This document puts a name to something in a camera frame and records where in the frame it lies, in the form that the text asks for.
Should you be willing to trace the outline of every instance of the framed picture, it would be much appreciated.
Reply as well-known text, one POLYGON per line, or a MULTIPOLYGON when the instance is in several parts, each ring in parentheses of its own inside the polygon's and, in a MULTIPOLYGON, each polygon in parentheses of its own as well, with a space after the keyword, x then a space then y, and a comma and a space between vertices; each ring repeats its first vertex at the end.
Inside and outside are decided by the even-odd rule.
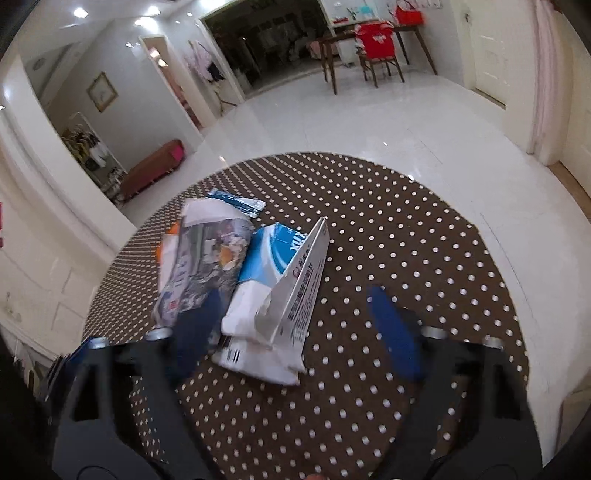
POLYGON ((100 113, 104 112, 119 96, 117 91, 111 85, 105 72, 101 72, 100 75, 95 78, 95 81, 92 82, 92 85, 90 85, 87 92, 100 113))

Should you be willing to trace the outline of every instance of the blue and white box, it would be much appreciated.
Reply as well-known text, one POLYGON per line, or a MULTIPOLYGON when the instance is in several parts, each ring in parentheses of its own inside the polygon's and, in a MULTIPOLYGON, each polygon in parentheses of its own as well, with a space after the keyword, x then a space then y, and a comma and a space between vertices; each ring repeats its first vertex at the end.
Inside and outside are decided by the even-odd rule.
POLYGON ((222 320, 229 338, 213 362, 268 382, 298 383, 329 243, 326 218, 307 235, 280 224, 257 230, 222 320))

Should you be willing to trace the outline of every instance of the pink cushion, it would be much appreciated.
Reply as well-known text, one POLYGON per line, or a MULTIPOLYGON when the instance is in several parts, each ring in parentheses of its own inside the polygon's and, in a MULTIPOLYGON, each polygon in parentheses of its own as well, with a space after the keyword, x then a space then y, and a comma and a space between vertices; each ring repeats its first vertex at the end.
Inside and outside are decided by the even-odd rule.
POLYGON ((184 148, 181 145, 175 145, 169 152, 179 163, 184 157, 184 148))

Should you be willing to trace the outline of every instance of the red bag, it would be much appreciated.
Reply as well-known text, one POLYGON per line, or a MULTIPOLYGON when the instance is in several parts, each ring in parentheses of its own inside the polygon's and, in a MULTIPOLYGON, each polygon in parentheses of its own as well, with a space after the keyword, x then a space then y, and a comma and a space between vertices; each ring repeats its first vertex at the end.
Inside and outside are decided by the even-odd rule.
POLYGON ((396 20, 400 25, 422 25, 424 23, 423 14, 413 7, 411 2, 405 0, 409 9, 404 10, 400 7, 400 4, 396 3, 396 20))

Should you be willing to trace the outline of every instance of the brown polka dot tablecloth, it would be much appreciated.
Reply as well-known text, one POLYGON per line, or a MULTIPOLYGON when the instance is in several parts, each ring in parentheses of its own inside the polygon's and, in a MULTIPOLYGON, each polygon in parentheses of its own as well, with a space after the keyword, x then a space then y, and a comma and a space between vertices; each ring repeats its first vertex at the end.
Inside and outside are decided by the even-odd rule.
MULTIPOLYGON (((217 188, 267 202, 255 221, 308 232, 329 220, 331 244, 309 337, 307 375, 284 388, 202 362, 178 398, 229 480, 366 478, 395 448, 418 387, 390 370, 368 315, 366 288, 383 285, 421 323, 452 338, 502 339, 527 381, 518 319, 478 230, 420 183, 374 163, 326 153, 257 158, 197 182, 155 213, 129 240, 103 279, 85 335, 115 343, 140 340, 154 327, 158 266, 154 251, 184 200, 217 188)), ((433 455, 444 453, 461 412, 451 405, 433 455)), ((136 381, 134 402, 147 452, 166 460, 152 430, 150 399, 136 381)))

